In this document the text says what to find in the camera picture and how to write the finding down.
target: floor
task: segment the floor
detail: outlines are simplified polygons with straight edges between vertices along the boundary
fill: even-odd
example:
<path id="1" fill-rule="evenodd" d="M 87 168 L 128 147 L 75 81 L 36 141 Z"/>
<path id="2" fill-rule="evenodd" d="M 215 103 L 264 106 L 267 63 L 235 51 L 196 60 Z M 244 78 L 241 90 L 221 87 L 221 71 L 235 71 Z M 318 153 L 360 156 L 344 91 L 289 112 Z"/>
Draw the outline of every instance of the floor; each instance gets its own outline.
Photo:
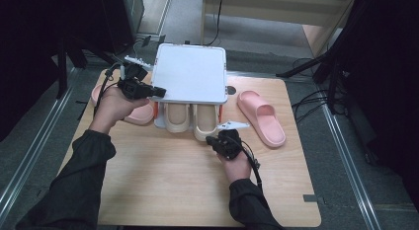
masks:
<path id="1" fill-rule="evenodd" d="M 139 41 L 146 36 L 152 36 L 152 40 L 166 36 L 166 42 L 200 42 L 202 0 L 143 1 L 145 13 L 139 29 Z M 216 16 L 207 15 L 206 22 L 206 41 L 212 41 L 216 31 Z M 229 71 L 233 75 L 275 78 L 275 73 L 260 73 L 260 70 L 276 69 L 285 72 L 287 67 L 276 64 L 270 67 L 270 60 L 265 58 L 278 57 L 282 61 L 292 58 L 293 67 L 312 58 L 301 25 L 296 24 L 222 17 L 219 35 L 213 45 L 221 46 L 234 55 L 252 53 L 251 58 L 259 60 L 258 66 L 255 67 L 252 67 L 252 63 L 247 64 L 247 61 L 236 63 L 236 69 Z M 0 209 L 0 228 L 5 222 L 3 226 L 9 229 L 8 227 L 27 211 L 28 205 L 38 201 L 47 191 L 47 184 L 55 173 L 47 173 L 45 167 L 57 169 L 60 165 L 63 155 L 54 152 L 61 147 L 68 147 L 71 137 L 64 139 L 63 134 L 72 133 L 77 127 L 77 122 L 68 121 L 76 120 L 82 113 L 83 102 L 88 99 L 87 86 L 96 81 L 104 66 L 103 63 L 90 64 L 86 71 L 81 72 L 91 73 L 76 73 L 79 69 L 69 65 L 69 80 L 74 82 L 72 94 L 67 98 L 69 102 L 62 110 L 60 118 L 51 118 L 52 133 L 48 135 L 48 142 L 38 144 L 40 149 L 45 151 L 40 150 L 32 157 L 39 161 L 32 167 L 32 171 L 27 173 L 28 180 L 25 185 L 15 186 L 21 190 L 15 190 L 20 191 L 19 197 L 12 196 L 16 198 L 13 199 L 16 201 L 13 209 Z M 297 75 L 286 80 L 292 104 L 322 86 L 312 83 L 309 78 L 310 72 L 305 72 L 308 76 Z M 7 158 L 24 160 L 26 153 L 18 151 L 31 149 L 30 144 L 42 129 L 43 119 L 48 117 L 51 110 L 61 109 L 59 104 L 52 102 L 55 87 L 56 85 L 42 96 L 8 140 L 0 144 L 2 150 L 14 151 L 8 152 Z M 300 112 L 303 114 L 310 109 L 301 108 Z M 365 162 L 361 144 L 350 121 L 344 116 L 331 115 L 325 107 L 314 111 L 310 116 L 299 122 L 297 127 L 323 221 L 319 227 L 312 229 L 419 229 L 418 213 L 409 202 L 400 179 L 389 169 L 372 167 Z M 10 186 L 10 183 L 9 186 L 6 184 L 12 179 L 20 164 L 6 162 L 8 159 L 3 158 L 1 165 L 5 172 L 0 175 L 2 190 Z M 9 210 L 10 214 L 6 219 L 3 213 Z M 100 229 L 121 228 L 100 226 Z"/>

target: black jacket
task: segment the black jacket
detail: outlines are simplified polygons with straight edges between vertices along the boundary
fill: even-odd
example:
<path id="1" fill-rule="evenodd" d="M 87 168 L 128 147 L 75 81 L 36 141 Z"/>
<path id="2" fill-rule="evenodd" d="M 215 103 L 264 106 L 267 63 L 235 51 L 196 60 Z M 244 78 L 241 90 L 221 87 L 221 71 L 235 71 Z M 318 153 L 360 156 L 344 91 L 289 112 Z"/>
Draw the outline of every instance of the black jacket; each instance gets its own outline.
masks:
<path id="1" fill-rule="evenodd" d="M 52 181 L 49 192 L 16 229 L 96 229 L 107 161 L 116 154 L 111 137 L 86 130 L 72 144 L 73 155 Z M 262 192 L 249 180 L 230 186 L 231 216 L 248 229 L 283 229 Z"/>

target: person's right hand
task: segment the person's right hand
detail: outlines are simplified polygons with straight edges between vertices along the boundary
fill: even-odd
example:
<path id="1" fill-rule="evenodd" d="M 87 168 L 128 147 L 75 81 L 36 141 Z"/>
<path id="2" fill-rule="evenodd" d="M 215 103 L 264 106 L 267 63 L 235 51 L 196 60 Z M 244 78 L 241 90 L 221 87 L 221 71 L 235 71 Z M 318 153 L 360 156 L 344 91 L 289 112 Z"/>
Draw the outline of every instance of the person's right hand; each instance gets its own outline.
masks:
<path id="1" fill-rule="evenodd" d="M 249 179 L 252 167 L 246 154 L 240 152 L 233 160 L 227 160 L 222 155 L 216 154 L 224 167 L 228 181 L 232 184 L 240 179 Z"/>

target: gray carpet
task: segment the gray carpet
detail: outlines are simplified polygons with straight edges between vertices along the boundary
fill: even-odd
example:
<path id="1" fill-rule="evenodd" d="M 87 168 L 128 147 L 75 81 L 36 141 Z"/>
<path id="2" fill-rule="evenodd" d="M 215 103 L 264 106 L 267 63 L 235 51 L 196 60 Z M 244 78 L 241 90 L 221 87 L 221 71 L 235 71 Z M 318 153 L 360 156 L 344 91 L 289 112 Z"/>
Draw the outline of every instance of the gray carpet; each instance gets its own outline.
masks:
<path id="1" fill-rule="evenodd" d="M 153 42 L 146 47 L 141 47 L 137 52 L 139 57 L 152 62 L 155 58 L 155 48 L 156 44 Z M 133 51 L 128 50 L 118 57 L 122 58 L 126 54 L 133 55 Z M 77 101 L 89 100 L 91 89 L 100 72 L 109 66 L 90 54 L 88 54 L 88 59 L 89 65 L 80 71 L 73 93 L 2 229 L 13 229 L 18 219 L 45 194 L 49 183 L 56 175 L 78 125 L 77 118 L 84 109 L 84 105 Z M 241 71 L 231 72 L 236 75 L 276 78 L 275 73 L 286 72 L 302 62 L 303 60 L 297 58 L 275 54 L 227 51 L 227 69 Z M 286 80 L 286 84 L 292 104 L 299 102 L 317 89 L 311 79 L 305 75 L 296 75 Z M 2 156 L 0 165 L 5 170 L 0 174 L 2 189 L 12 178 L 20 160 L 35 138 L 48 109 L 54 102 L 56 92 L 57 86 L 54 84 L 22 118 L 7 139 L 0 143 Z M 318 103 L 302 106 L 298 110 L 298 115 L 304 115 L 317 105 Z M 419 229 L 418 213 L 412 208 L 411 201 L 398 176 L 386 167 L 373 167 L 367 164 L 362 145 L 349 120 L 342 115 L 339 115 L 338 119 L 343 133 L 348 138 L 348 145 L 353 152 L 354 160 L 373 204 L 377 207 L 382 229 Z M 299 122 L 297 128 L 322 217 L 321 225 L 313 229 L 367 229 L 322 109 Z M 100 229 L 118 229 L 118 227 L 100 226 Z M 136 229 L 170 228 L 156 226 Z"/>

